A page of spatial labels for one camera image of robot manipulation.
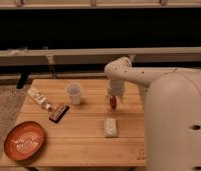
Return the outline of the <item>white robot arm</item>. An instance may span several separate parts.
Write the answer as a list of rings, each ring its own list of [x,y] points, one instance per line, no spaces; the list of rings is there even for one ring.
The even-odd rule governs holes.
[[[146,171],[201,171],[201,69],[136,68],[122,57],[104,72],[109,95],[121,97],[126,82],[147,88]]]

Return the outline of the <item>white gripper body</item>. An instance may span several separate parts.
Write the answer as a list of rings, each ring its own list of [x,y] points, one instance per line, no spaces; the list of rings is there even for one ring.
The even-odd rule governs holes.
[[[123,81],[118,80],[110,80],[107,93],[112,96],[117,96],[119,98],[123,98],[125,91],[125,84]]]

